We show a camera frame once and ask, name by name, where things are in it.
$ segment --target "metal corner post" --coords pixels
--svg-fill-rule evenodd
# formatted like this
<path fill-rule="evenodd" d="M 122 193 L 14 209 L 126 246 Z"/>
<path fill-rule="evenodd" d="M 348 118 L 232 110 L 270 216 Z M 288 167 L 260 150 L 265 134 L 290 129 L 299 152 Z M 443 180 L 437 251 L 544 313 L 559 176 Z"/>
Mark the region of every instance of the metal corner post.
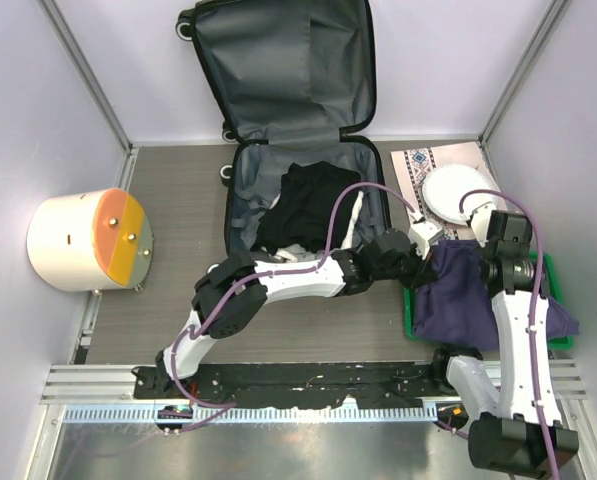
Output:
<path fill-rule="evenodd" d="M 105 92 L 85 57 L 85 54 L 78 45 L 65 17 L 56 4 L 56 0 L 38 0 L 38 3 L 40 3 L 45 11 L 49 23 L 53 26 L 58 38 L 64 45 L 67 54 L 73 61 L 76 70 L 85 83 L 87 90 L 94 99 L 94 102 L 96 102 L 96 105 L 98 105 L 98 108 L 100 108 L 103 117 L 105 117 L 105 120 L 109 124 L 109 127 L 116 136 L 122 149 L 126 154 L 129 154 L 132 147 L 129 137 L 127 137 L 127 133 L 116 116 L 109 99 L 105 95 Z"/>
<path fill-rule="evenodd" d="M 547 7 L 540 24 L 538 25 L 538 28 L 529 41 L 529 45 L 525 49 L 520 62 L 516 66 L 514 73 L 507 82 L 502 95 L 498 99 L 498 103 L 496 103 L 496 106 L 491 113 L 487 124 L 485 125 L 485 129 L 480 137 L 480 142 L 483 146 L 486 146 L 489 143 L 494 131 L 509 109 L 512 100 L 520 90 L 524 80 L 531 72 L 531 69 L 536 63 L 540 52 L 542 52 L 543 48 L 547 44 L 549 37 L 556 29 L 558 22 L 563 17 L 570 3 L 571 0 L 551 0 L 551 3 Z"/>

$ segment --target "white plate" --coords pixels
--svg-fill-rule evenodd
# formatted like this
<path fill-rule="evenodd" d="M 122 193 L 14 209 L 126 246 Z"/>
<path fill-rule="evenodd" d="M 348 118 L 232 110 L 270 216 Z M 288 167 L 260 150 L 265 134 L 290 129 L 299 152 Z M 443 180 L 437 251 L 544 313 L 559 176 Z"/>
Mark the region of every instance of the white plate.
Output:
<path fill-rule="evenodd" d="M 486 175 L 467 165 L 450 164 L 438 167 L 425 177 L 422 196 L 429 209 L 447 222 L 467 225 L 460 218 L 458 205 L 462 196 L 472 190 L 486 188 L 498 190 L 496 184 Z M 470 195 L 465 200 L 465 212 L 470 212 L 483 203 L 498 205 L 498 197 L 486 193 Z"/>

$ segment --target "suitcase lid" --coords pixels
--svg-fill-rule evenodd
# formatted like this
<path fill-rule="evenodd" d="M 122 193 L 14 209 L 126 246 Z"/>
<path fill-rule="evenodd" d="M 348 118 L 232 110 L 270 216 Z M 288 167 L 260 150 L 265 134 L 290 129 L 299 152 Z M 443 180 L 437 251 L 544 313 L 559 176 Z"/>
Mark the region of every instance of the suitcase lid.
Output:
<path fill-rule="evenodd" d="M 240 143 L 339 141 L 376 110 L 368 0 L 210 0 L 196 53 Z"/>

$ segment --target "patterned placemat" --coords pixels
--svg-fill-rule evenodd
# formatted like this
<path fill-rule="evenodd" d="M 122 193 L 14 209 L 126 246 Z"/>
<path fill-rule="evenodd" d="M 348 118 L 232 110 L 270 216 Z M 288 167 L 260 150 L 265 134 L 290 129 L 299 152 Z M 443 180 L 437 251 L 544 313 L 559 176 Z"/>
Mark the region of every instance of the patterned placemat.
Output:
<path fill-rule="evenodd" d="M 446 222 L 429 210 L 423 200 L 422 183 L 434 168 L 457 163 L 475 168 L 488 176 L 495 184 L 483 152 L 476 142 L 391 152 L 391 160 L 402 196 L 412 205 L 417 206 L 425 217 L 440 223 L 445 230 L 446 239 L 470 240 L 474 238 L 469 227 Z"/>

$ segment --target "folded clothes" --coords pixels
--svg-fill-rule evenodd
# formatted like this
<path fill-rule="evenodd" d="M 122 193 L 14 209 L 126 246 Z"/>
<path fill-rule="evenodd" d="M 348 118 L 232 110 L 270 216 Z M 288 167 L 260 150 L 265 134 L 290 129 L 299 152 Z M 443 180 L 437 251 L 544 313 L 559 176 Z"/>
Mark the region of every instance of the folded clothes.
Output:
<path fill-rule="evenodd" d="M 260 218 L 252 250 L 261 249 L 272 255 L 293 245 L 311 253 L 323 250 L 336 199 L 345 188 L 358 182 L 359 173 L 327 162 L 305 167 L 292 164 L 281 178 L 280 197 Z M 357 219 L 361 206 L 362 196 L 358 194 L 343 198 L 334 222 L 332 248 L 340 248 L 348 237 L 351 243 L 350 222 Z"/>
<path fill-rule="evenodd" d="M 474 240 L 442 241 L 432 247 L 438 280 L 416 291 L 416 337 L 481 351 L 498 349 L 498 327 L 487 287 L 480 279 Z M 578 335 L 578 322 L 549 297 L 547 339 Z"/>

